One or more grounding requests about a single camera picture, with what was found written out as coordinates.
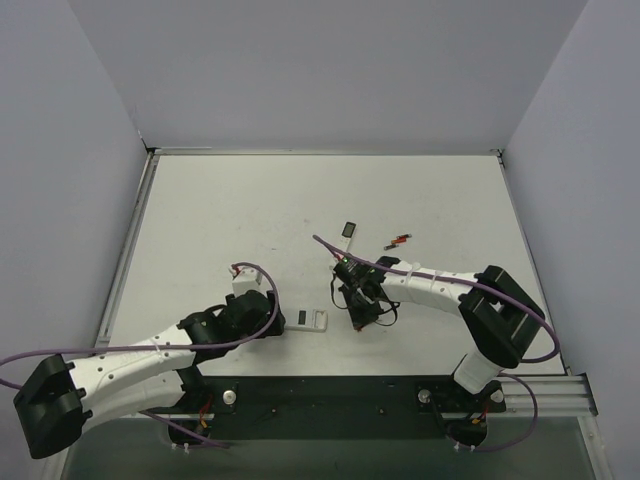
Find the white remote with red keypad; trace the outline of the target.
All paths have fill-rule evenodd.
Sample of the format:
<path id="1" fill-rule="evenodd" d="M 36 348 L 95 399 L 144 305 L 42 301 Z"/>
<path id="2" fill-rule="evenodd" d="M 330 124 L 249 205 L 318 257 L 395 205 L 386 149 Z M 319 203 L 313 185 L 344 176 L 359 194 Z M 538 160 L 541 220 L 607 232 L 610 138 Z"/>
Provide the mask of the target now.
<path id="1" fill-rule="evenodd" d="M 286 316 L 285 329 L 310 333 L 324 333 L 328 327 L 329 315 L 321 309 L 298 309 Z"/>

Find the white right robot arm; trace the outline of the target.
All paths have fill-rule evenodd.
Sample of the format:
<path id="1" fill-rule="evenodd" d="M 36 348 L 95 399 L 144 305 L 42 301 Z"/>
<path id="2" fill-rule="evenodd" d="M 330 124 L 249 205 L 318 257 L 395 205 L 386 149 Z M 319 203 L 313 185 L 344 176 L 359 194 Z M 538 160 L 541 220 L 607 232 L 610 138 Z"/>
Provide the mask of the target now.
<path id="1" fill-rule="evenodd" d="M 544 313 L 502 268 L 490 265 L 480 273 L 439 272 L 382 256 L 376 263 L 342 257 L 333 267 L 356 331 L 398 314 L 402 304 L 436 309 L 459 317 L 474 348 L 453 372 L 453 381 L 478 395 L 504 370 L 524 360 Z"/>

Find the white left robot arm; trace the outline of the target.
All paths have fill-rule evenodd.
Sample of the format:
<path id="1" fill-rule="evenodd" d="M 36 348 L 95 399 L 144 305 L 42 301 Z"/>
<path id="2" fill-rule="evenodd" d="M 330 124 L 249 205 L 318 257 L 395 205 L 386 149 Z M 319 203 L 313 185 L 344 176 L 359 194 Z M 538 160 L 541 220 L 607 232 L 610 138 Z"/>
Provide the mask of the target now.
<path id="1" fill-rule="evenodd" d="M 224 304 L 195 312 L 166 330 L 127 347 L 67 361 L 41 360 L 14 397 L 32 458 L 52 456 L 91 427 L 139 410 L 178 406 L 193 411 L 204 385 L 192 373 L 251 340 L 284 330 L 275 291 L 230 294 Z"/>

